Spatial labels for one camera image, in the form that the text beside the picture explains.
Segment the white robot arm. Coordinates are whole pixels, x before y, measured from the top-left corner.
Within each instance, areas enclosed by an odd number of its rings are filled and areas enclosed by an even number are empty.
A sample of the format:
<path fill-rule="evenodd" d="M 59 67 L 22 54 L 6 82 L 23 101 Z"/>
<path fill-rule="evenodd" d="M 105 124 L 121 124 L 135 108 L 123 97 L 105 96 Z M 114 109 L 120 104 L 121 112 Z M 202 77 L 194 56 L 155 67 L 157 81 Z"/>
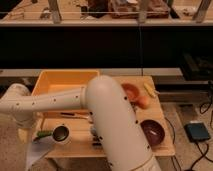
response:
<path fill-rule="evenodd" d="M 161 171 L 121 85 L 97 76 L 81 88 L 29 96 L 21 84 L 11 85 L 0 98 L 0 112 L 29 128 L 36 112 L 86 109 L 112 171 Z"/>

